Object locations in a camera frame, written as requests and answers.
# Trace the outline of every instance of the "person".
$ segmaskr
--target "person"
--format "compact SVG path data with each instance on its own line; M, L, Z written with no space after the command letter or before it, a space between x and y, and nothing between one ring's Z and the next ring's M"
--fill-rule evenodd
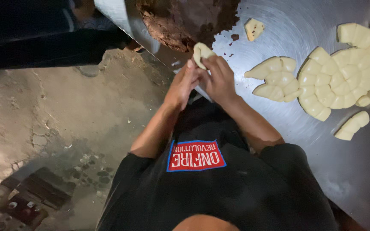
M202 62L210 74L188 60L133 142L97 230L337 230L304 151L236 94L222 57ZM215 103L187 105L198 84Z

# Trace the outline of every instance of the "dirt floor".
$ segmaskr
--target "dirt floor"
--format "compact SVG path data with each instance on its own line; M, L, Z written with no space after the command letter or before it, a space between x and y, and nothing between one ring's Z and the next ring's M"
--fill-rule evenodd
M98 67L94 78L75 67L0 70L0 182L47 166L76 183L69 210L37 230L95 228L119 163L174 75L129 50L107 51Z

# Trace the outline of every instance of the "person's arm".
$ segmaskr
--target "person's arm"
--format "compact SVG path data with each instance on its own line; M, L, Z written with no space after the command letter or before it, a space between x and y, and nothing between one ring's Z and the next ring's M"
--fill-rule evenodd
M281 134L236 94L234 72L222 57L212 56L202 62L211 72L202 75L205 91L235 120L256 152L285 143Z
M199 84L202 69L188 60L174 77L164 103L131 146L131 153L139 157L157 158L165 148L179 113L185 109L189 94Z

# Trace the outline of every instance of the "metal surface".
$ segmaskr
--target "metal surface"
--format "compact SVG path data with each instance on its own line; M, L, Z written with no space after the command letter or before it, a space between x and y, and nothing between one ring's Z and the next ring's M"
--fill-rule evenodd
M126 0L126 12L122 12L125 8L114 7L123 4L123 0L95 0L95 4L109 18L119 17L114 22L170 69L177 70L190 57L159 46L151 38L134 1ZM331 116L321 122L306 114L296 100L279 103L252 95L263 81L243 77L246 71L272 56L296 59L296 74L315 47L321 46L329 53L347 48L336 41L336 27L348 22L369 26L370 1L242 0L237 16L240 20L233 30L217 34L213 44L213 51L218 55L227 54L224 57L235 73L236 92L275 126L286 142L298 144L306 151L309 165L326 196L370 230L370 123L352 141L333 136L353 114L366 110L370 115L370 109L353 106L332 110ZM265 24L264 33L254 42L246 39L243 28L249 18ZM231 34L239 34L240 39L229 46Z

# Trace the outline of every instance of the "red patch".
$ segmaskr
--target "red patch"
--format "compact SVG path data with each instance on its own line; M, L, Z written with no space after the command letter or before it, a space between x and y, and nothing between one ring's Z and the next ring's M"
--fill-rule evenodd
M167 172L203 171L225 167L224 157L215 141L187 141L174 145L169 151Z

